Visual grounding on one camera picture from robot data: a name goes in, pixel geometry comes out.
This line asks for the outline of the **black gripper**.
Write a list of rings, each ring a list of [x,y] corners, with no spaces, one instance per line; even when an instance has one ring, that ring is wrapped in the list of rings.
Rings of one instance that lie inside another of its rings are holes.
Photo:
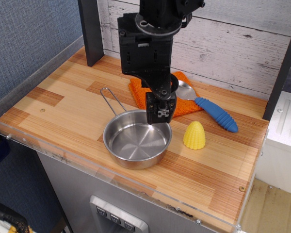
[[[159,100],[166,101],[161,109],[162,122],[170,123],[177,105],[170,65],[178,20],[155,26],[139,13],[128,13],[119,17],[117,24],[122,72],[139,78],[141,87],[151,91],[145,94],[148,124],[159,122]]]

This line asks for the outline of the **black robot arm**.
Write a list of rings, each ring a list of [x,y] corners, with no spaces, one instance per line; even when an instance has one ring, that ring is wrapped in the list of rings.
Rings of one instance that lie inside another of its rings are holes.
[[[137,77],[145,94],[148,124],[170,123],[178,79],[171,74],[173,37],[188,26],[203,0],[142,0],[139,12],[117,20],[123,74]]]

